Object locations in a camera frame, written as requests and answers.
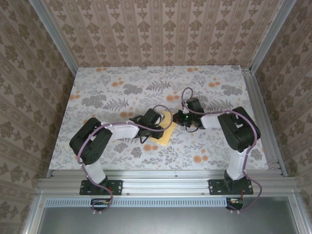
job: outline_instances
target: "sponge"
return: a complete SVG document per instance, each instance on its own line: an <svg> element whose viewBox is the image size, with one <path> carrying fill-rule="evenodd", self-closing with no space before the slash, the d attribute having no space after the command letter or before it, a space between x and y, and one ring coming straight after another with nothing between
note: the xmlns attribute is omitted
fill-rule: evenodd
<svg viewBox="0 0 312 234"><path fill-rule="evenodd" d="M159 125L163 128L166 128L170 124L171 116L168 111L162 111L162 113L165 115L165 118ZM174 131L175 127L176 127L176 123L172 122L171 126L167 130L164 131L164 134L162 135L160 139L155 139L151 137L151 140L161 145L168 145L172 132Z"/></svg>

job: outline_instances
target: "gray leaf pattern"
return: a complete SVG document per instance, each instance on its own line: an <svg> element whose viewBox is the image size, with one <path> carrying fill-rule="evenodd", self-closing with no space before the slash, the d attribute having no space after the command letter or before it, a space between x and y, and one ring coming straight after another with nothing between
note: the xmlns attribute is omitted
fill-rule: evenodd
<svg viewBox="0 0 312 234"><path fill-rule="evenodd" d="M149 86L147 86L146 90L160 92L160 91L164 91L164 89L168 89L169 87L170 87L169 82L167 81L163 82L162 80L160 81L155 80L152 83L150 83Z"/></svg>
<svg viewBox="0 0 312 234"><path fill-rule="evenodd" d="M121 122L143 115L157 104L164 104L175 113L181 109L181 93L188 86L193 88L194 97L200 100L206 111L243 106L253 117L239 66L189 68L79 68L50 169L80 168L68 143L89 118L96 117L108 123ZM44 121L39 114L36 119ZM0 134L19 137L13 127L9 123L0 124ZM24 141L31 151L36 150L35 144L30 144L31 139L25 138ZM261 148L259 141L251 153L248 168L267 168ZM176 125L167 146L150 139L144 144L139 138L110 140L100 162L106 170L224 170L229 164L230 152L221 129L198 130L191 134Z"/></svg>
<svg viewBox="0 0 312 234"><path fill-rule="evenodd" d="M122 108L129 106L128 104L128 100L125 100L125 98L120 99L112 99L109 100L105 105L104 105L104 109L106 110L112 110L112 111L120 111Z"/></svg>
<svg viewBox="0 0 312 234"><path fill-rule="evenodd" d="M105 95L92 95L90 97L85 97L81 104L85 106L94 106L95 108L101 108L103 106L103 101L106 101Z"/></svg>
<svg viewBox="0 0 312 234"><path fill-rule="evenodd" d="M243 91L241 89L236 88L235 86L230 86L230 85L222 85L221 89L223 89L223 93L226 96L230 96L230 95L241 95L243 94Z"/></svg>
<svg viewBox="0 0 312 234"><path fill-rule="evenodd" d="M138 88L136 85L125 84L123 88L125 89L123 93L126 95L142 93L142 88Z"/></svg>
<svg viewBox="0 0 312 234"><path fill-rule="evenodd" d="M121 153L124 149L126 149L126 148L128 148L128 145L127 144L125 144L125 143L119 143L118 145L116 145L115 147L114 147L114 150L116 151L116 152L118 152L118 153Z"/></svg>

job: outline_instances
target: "floral pattern surface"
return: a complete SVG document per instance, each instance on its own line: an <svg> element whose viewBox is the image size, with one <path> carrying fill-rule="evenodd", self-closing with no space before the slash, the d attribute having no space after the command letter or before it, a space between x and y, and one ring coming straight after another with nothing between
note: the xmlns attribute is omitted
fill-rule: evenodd
<svg viewBox="0 0 312 234"><path fill-rule="evenodd" d="M126 121L157 104L175 113L188 86L205 110L243 106L254 117L236 65L79 68L50 169L80 169L69 141L89 118ZM221 129L187 133L177 125L167 146L149 139L140 144L138 138L110 141L100 161L105 170L226 169L230 150ZM261 141L251 152L248 168L267 168Z"/></svg>

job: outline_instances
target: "wall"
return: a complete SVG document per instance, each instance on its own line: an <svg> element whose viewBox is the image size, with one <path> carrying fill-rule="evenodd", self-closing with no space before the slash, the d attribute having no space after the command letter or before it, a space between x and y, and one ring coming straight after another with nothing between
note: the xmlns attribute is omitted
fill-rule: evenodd
<svg viewBox="0 0 312 234"><path fill-rule="evenodd" d="M249 66L282 0L44 0L80 67Z"/></svg>
<svg viewBox="0 0 312 234"><path fill-rule="evenodd" d="M45 177L73 76L27 0L0 1L0 233L18 233Z"/></svg>
<svg viewBox="0 0 312 234"><path fill-rule="evenodd" d="M312 1L297 0L256 76L290 176L312 217Z"/></svg>

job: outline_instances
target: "aluminum frame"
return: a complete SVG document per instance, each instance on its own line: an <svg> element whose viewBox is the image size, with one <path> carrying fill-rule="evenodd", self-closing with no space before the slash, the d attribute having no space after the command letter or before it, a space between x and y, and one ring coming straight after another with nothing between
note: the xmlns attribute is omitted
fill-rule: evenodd
<svg viewBox="0 0 312 234"><path fill-rule="evenodd" d="M293 8L293 5L296 3L296 0L284 0L281 3L272 23L270 24L268 31L266 32L256 54L253 57L253 60L250 64L251 71L255 73L259 68L262 60L264 59L266 53L268 52L270 46L275 40L279 30L283 26L288 14Z"/></svg>
<svg viewBox="0 0 312 234"><path fill-rule="evenodd" d="M223 178L224 171L107 171L111 179L122 179L124 189L121 198L205 198L231 197L210 195L208 179ZM310 234L311 224L305 212L299 189L293 177L284 177L275 170L249 170L249 176L263 187L263 196L288 197L292 213L300 234ZM51 197L78 198L81 180L85 179L83 171L52 171L51 178L40 179L36 197L26 222L24 234L36 234L39 229L46 200ZM253 184L255 197L259 188ZM108 196L83 196L108 198Z"/></svg>
<svg viewBox="0 0 312 234"><path fill-rule="evenodd" d="M262 196L288 197L292 213L300 234L312 234L311 223L293 177L286 177L287 172L279 152L272 126L266 112L255 75L249 68L242 68L247 91L251 100L255 120L262 130L268 170L247 170L248 175L263 187ZM209 194L208 179L222 179L223 170L210 171L106 171L110 179L124 181L123 198L146 197L231 197ZM42 218L44 204L50 197L81 197L80 183L85 179L83 171L59 170L49 171L48 178L40 179L35 199L26 221L23 234L36 234ZM253 183L253 195L257 196L259 188ZM107 198L108 196L86 196Z"/></svg>
<svg viewBox="0 0 312 234"><path fill-rule="evenodd" d="M287 176L286 167L277 145L274 131L255 74L251 73L247 67L242 68L242 74L246 83L255 121L261 131L261 142L268 162L268 167L276 168L274 163L278 162L283 176Z"/></svg>
<svg viewBox="0 0 312 234"><path fill-rule="evenodd" d="M46 199L46 208L91 207L91 197L51 197ZM114 197L111 207L119 208L182 208L182 207L227 207L226 197Z"/></svg>
<svg viewBox="0 0 312 234"><path fill-rule="evenodd" d="M31 5L35 9L36 13L38 14L40 20L42 21L45 29L50 34L54 44L57 46L58 51L63 56L67 66L69 67L70 71L75 76L79 65L75 58L71 53L71 49L67 46L66 42L63 40L61 32L58 30L57 26L55 25L52 17L50 16L49 11L46 9L42 0L30 0Z"/></svg>

